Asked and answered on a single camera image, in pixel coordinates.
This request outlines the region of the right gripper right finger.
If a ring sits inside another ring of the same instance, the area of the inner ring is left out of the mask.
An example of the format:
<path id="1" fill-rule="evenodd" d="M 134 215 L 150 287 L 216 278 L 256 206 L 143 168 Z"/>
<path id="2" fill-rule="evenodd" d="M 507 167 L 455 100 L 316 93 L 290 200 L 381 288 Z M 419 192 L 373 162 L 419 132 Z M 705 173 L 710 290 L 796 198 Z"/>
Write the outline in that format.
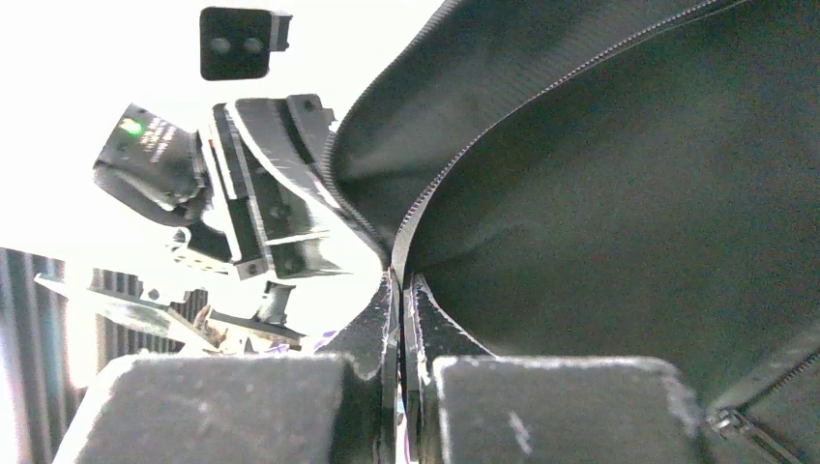
<path id="1" fill-rule="evenodd" d="M 701 463 L 702 415 L 669 362 L 502 357 L 416 275 L 403 289 L 406 449 L 421 463 Z"/>

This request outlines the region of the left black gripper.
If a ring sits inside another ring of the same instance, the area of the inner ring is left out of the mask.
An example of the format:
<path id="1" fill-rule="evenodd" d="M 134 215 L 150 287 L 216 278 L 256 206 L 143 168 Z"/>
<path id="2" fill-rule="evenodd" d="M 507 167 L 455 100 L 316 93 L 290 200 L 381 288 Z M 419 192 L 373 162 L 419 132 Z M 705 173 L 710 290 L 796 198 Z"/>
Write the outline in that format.
<path id="1" fill-rule="evenodd" d="M 215 104 L 193 136 L 192 165 L 199 217 L 179 229 L 175 263 L 239 281 L 333 276 L 341 266 L 322 247 L 345 234 L 387 261 L 375 231 L 346 204 L 323 172 L 333 139 L 333 111 L 316 96 L 242 98 Z M 265 248 L 241 158 L 242 141 L 260 163 L 256 196 Z"/>

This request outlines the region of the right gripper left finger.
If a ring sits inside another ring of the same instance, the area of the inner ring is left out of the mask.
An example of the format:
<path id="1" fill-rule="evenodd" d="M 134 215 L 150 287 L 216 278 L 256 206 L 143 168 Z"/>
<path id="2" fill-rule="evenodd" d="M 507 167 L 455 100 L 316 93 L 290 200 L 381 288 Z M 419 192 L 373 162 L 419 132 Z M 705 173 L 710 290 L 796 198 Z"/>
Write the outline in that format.
<path id="1" fill-rule="evenodd" d="M 395 283 L 310 355 L 128 355 L 86 392 L 58 463 L 392 463 Z"/>

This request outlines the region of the black zip jacket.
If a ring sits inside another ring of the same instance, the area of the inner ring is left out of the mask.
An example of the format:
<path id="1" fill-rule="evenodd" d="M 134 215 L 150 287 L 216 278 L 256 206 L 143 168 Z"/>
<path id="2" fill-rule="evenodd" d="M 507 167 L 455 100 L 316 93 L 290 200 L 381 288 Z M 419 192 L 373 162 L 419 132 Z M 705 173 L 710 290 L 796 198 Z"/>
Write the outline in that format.
<path id="1" fill-rule="evenodd" d="M 701 463 L 819 459 L 819 5 L 448 1 L 323 172 L 502 357 L 650 357 Z"/>

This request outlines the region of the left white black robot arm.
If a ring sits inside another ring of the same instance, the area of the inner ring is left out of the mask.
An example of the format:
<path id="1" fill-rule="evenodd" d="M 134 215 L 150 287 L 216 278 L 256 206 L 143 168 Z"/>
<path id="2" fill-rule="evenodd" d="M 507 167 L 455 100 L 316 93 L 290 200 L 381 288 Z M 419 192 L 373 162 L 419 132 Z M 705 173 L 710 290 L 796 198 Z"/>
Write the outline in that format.
<path id="1" fill-rule="evenodd" d="M 131 105 L 93 176 L 133 211 L 174 228 L 173 259 L 198 271 L 281 282 L 373 276 L 375 242 L 319 175 L 333 119 L 312 94 L 219 103 L 197 131 Z"/>

